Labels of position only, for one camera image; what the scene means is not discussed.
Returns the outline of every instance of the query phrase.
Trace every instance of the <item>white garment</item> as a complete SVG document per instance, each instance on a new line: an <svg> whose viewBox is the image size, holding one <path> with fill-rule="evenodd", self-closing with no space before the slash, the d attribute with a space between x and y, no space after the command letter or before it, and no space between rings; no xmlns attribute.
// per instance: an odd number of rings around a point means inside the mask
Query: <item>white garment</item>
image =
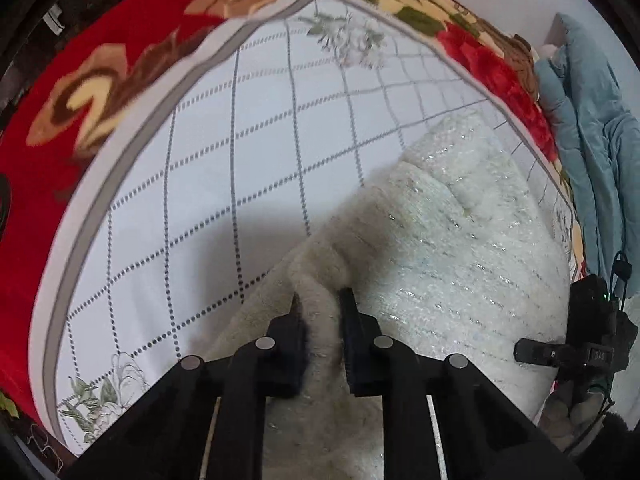
<svg viewBox="0 0 640 480"><path fill-rule="evenodd" d="M300 295L309 325L303 391L268 404L265 479L383 477L382 404L350 396L335 292L416 353L460 352L529 416L552 368L513 360L521 337L560 341L566 257L510 156L477 114L447 119L267 276L207 358L264 335Z"/></svg>

